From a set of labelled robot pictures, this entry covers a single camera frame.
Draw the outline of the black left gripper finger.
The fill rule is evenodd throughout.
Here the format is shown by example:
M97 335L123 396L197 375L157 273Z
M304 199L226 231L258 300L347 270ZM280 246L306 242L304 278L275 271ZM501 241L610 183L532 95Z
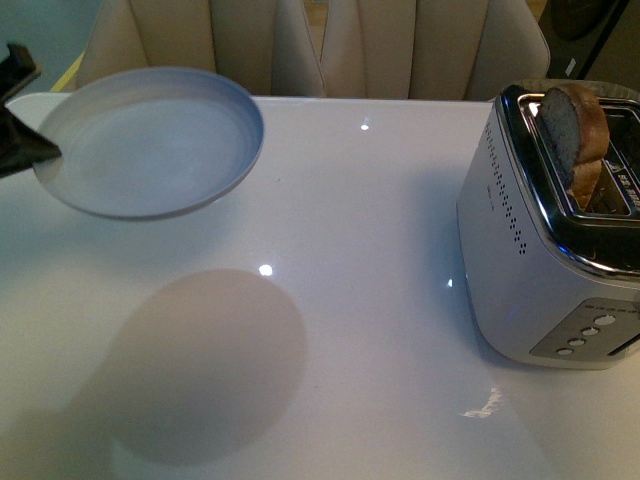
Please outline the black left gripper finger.
M5 103L41 75L26 46L8 43L8 56L1 61L1 102Z
M1 174L13 175L35 163L57 158L59 147L1 108Z

